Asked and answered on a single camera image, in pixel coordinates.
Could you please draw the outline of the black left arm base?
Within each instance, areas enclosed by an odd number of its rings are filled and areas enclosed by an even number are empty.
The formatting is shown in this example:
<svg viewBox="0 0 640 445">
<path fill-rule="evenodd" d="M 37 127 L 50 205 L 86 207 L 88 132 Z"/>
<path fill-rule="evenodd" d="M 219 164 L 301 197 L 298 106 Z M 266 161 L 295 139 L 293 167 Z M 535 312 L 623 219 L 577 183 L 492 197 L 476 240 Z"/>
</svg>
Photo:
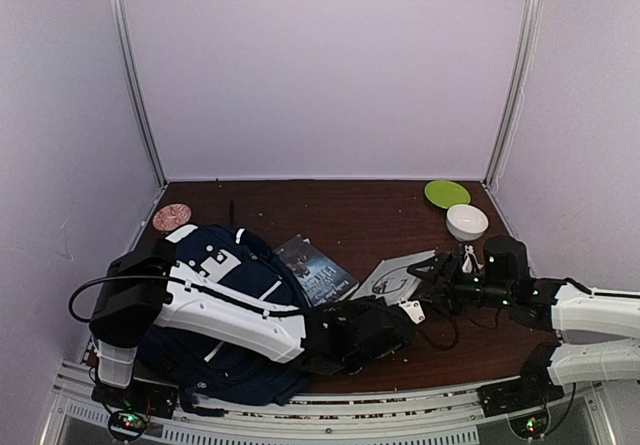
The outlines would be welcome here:
<svg viewBox="0 0 640 445">
<path fill-rule="evenodd" d="M 95 385 L 91 399 L 110 410 L 123 409 L 144 416 L 170 419 L 178 402 L 178 389 L 171 385 L 133 379 L 126 389 Z"/>
</svg>

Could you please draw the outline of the pale green notebook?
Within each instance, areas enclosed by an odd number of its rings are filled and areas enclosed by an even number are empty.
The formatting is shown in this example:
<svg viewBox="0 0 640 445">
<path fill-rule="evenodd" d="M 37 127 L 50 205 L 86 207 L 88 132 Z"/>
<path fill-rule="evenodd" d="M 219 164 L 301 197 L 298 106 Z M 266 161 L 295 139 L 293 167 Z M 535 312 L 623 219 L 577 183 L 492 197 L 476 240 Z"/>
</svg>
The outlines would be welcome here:
<svg viewBox="0 0 640 445">
<path fill-rule="evenodd" d="M 387 305 L 407 301 L 420 283 L 418 278 L 407 272 L 408 267 L 434 256 L 434 250 L 427 250 L 382 260 L 348 299 L 356 300 L 373 296 L 382 298 Z"/>
</svg>

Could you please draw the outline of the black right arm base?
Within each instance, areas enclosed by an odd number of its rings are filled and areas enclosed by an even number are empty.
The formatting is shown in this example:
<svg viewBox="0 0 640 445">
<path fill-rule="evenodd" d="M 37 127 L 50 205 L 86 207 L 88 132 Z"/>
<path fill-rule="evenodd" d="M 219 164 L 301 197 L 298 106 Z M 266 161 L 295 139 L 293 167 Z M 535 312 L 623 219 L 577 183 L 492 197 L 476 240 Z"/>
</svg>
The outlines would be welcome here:
<svg viewBox="0 0 640 445">
<path fill-rule="evenodd" d="M 539 344 L 525 359 L 519 377 L 477 389 L 485 417 L 542 406 L 564 397 L 564 387 L 552 382 L 548 368 L 558 343 Z"/>
</svg>

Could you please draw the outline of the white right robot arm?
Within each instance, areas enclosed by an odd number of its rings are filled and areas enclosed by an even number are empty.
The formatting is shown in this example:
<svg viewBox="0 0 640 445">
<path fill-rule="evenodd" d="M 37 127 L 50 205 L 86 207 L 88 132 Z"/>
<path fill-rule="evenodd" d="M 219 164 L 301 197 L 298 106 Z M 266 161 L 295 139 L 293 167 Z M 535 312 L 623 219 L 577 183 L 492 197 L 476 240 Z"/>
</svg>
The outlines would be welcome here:
<svg viewBox="0 0 640 445">
<path fill-rule="evenodd" d="M 512 395 L 530 407 L 552 386 L 638 380 L 639 295 L 588 287 L 573 278 L 536 278 L 526 245 L 508 235 L 485 240 L 484 261 L 459 247 L 408 266 L 429 304 L 449 316 L 491 308 L 516 325 L 555 334 L 523 364 Z"/>
</svg>

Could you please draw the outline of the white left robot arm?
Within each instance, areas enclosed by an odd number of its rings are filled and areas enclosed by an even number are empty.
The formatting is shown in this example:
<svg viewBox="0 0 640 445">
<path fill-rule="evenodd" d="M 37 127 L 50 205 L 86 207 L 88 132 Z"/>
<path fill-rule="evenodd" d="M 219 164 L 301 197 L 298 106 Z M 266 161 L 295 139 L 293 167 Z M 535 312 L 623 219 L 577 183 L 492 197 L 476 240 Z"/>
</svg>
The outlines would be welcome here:
<svg viewBox="0 0 640 445">
<path fill-rule="evenodd" d="M 98 350 L 97 378 L 123 409 L 137 407 L 144 389 L 134 380 L 134 358 L 152 326 L 187 330 L 256 352 L 317 375 L 356 371 L 411 344 L 426 314 L 419 301 L 389 305 L 374 296 L 313 308 L 281 305 L 234 290 L 217 280 L 240 262 L 227 251 L 203 272 L 175 257 L 158 240 L 111 263 L 86 318 Z"/>
</svg>

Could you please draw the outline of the navy blue backpack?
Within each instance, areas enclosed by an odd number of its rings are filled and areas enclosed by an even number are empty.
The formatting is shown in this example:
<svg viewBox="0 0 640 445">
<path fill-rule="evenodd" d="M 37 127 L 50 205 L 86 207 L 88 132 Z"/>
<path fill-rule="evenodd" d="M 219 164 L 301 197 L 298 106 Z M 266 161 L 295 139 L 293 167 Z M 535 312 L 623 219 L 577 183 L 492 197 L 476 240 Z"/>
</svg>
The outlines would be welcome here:
<svg viewBox="0 0 640 445">
<path fill-rule="evenodd" d="M 206 260 L 227 251 L 240 264 L 231 272 L 217 273 L 221 284 L 276 304 L 309 305 L 278 255 L 243 228 L 187 224 L 158 240 L 174 243 L 176 259 L 197 272 L 203 272 Z M 283 405 L 308 387 L 306 374 L 298 368 L 181 329 L 152 326 L 137 349 L 136 363 L 176 385 L 184 408 L 190 408 L 198 394 L 249 406 Z"/>
</svg>

